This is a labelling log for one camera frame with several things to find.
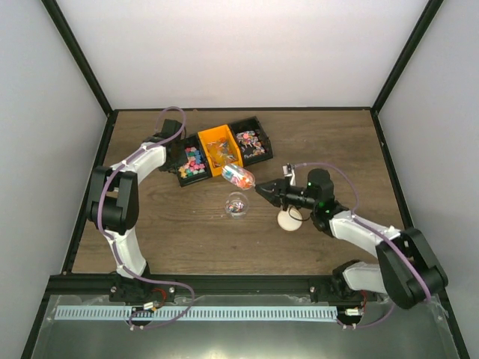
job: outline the transparent bottle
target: transparent bottle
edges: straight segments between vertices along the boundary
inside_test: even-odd
[[[236,187],[242,190],[254,187],[254,176],[250,171],[243,167],[230,163],[225,165],[222,169],[222,176],[228,182],[233,183]]]
[[[243,218],[249,208],[248,198],[241,192],[230,193],[226,200],[225,211],[232,218]]]

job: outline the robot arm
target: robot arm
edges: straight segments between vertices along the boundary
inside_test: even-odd
[[[151,172],[159,168],[161,171],[169,171],[177,163],[186,162],[186,156],[182,149],[177,149],[177,141],[164,146],[151,146],[163,138],[167,138],[181,127],[181,123],[173,120],[165,120],[162,132],[145,140],[138,151],[141,152],[131,162],[124,160],[111,167],[99,166],[94,168],[91,174],[90,191],[87,201],[87,218],[95,223],[98,228],[97,216],[100,195],[106,180],[120,165],[124,167],[114,178],[109,192],[105,198],[102,211],[102,223],[105,232],[111,236],[105,236],[110,248],[116,244],[116,250],[123,264],[135,274],[142,276],[147,268],[147,262],[141,255],[136,238],[135,224],[139,215],[138,185]],[[123,266],[117,262],[117,273],[123,277],[132,276],[124,271]]]
[[[340,283],[340,292],[369,290],[387,293],[403,309],[409,309],[425,299],[426,294],[401,258],[372,230],[385,236],[409,259],[420,274],[430,293],[448,285],[448,278],[423,234],[415,228],[398,230],[360,218],[342,206],[334,196],[329,172],[315,168],[308,173],[305,188],[292,184],[294,169],[284,167],[284,178],[257,184],[256,192],[273,206],[287,210],[289,206],[311,210],[314,226],[329,236],[348,241],[378,259],[379,264],[352,261],[333,271]]]

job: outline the orange tray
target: orange tray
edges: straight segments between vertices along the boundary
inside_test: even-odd
[[[213,177],[221,176],[222,167],[215,167],[213,165],[213,160],[211,158],[210,152],[207,149],[207,145],[211,142],[219,141],[221,138],[226,138],[228,140],[228,145],[230,146],[231,152],[238,159],[237,161],[231,163],[242,167],[241,152],[228,125],[222,125],[212,129],[205,129],[204,131],[198,132],[198,137],[200,138],[201,146],[207,155],[207,160],[210,164],[210,170]]]

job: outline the white round base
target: white round base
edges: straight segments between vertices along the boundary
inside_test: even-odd
[[[291,208],[290,214],[287,211],[280,211],[278,213],[278,224],[279,227],[287,230],[288,232],[293,232],[298,230],[301,227],[302,222],[297,221],[294,218],[302,219],[301,213],[296,208]]]

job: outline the white wall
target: white wall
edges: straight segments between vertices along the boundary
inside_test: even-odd
[[[479,358],[479,2],[445,1],[380,113],[415,226]]]
[[[0,356],[61,270],[105,115],[40,1],[0,1]]]
[[[58,0],[114,108],[368,106],[427,0]]]

